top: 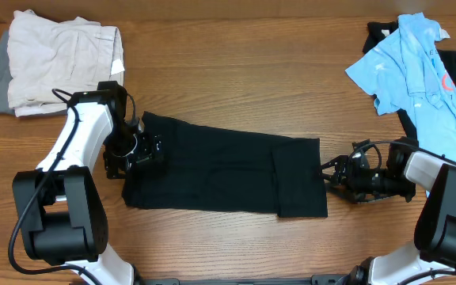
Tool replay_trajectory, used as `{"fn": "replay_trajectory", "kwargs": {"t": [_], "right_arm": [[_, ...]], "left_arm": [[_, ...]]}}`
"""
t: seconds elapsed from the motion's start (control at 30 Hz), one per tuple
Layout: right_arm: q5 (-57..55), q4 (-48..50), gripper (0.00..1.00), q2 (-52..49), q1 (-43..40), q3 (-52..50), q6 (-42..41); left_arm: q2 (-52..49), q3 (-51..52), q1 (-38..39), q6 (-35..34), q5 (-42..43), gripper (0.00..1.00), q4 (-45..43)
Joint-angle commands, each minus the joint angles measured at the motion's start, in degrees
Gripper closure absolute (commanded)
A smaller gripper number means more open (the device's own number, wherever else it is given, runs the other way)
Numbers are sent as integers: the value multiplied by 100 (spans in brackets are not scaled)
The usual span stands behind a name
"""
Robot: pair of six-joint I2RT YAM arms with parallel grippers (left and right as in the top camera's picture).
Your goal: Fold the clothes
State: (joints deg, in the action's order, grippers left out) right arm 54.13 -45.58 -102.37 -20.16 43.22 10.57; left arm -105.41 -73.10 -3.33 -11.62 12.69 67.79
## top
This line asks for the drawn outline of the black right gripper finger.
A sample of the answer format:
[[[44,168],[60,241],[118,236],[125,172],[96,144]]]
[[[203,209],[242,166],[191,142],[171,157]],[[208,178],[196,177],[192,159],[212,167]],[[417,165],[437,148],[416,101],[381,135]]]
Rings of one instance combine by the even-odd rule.
[[[346,175],[348,156],[340,155],[329,162],[321,165],[320,171],[323,178],[341,178]],[[333,169],[332,174],[325,173],[326,169]]]
[[[332,185],[328,184],[327,192],[335,195],[336,197],[353,204],[359,203],[357,194],[350,188],[346,188],[343,185]]]

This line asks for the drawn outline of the plain black t-shirt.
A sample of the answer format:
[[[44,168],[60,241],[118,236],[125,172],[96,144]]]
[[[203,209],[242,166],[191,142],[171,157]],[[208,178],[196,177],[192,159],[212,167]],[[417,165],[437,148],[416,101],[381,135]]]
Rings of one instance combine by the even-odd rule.
[[[319,139],[205,127],[150,112],[142,120],[162,141],[164,159],[127,176],[127,206],[327,217]]]

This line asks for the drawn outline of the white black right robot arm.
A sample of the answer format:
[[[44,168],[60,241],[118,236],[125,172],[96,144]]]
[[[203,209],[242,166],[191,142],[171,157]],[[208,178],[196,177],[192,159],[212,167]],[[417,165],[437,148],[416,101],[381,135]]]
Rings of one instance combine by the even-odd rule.
[[[379,142],[353,143],[320,168],[329,190],[350,203],[369,203],[401,196],[411,201],[416,187],[427,191],[411,242],[385,256],[369,257],[338,284],[423,284],[456,276],[456,161],[420,148],[415,139],[390,141],[389,156],[375,167],[368,150]]]

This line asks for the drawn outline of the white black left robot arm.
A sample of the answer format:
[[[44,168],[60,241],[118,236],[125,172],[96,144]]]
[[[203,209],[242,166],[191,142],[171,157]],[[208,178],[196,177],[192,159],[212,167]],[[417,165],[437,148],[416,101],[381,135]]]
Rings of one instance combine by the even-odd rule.
[[[133,98],[116,81],[99,82],[94,91],[52,92],[66,105],[66,123],[47,157],[13,179],[18,220],[9,263],[25,275],[72,271],[86,284],[141,284],[136,267],[108,243],[93,171],[99,157],[109,179],[155,167],[164,160],[162,141],[137,117],[125,120]]]

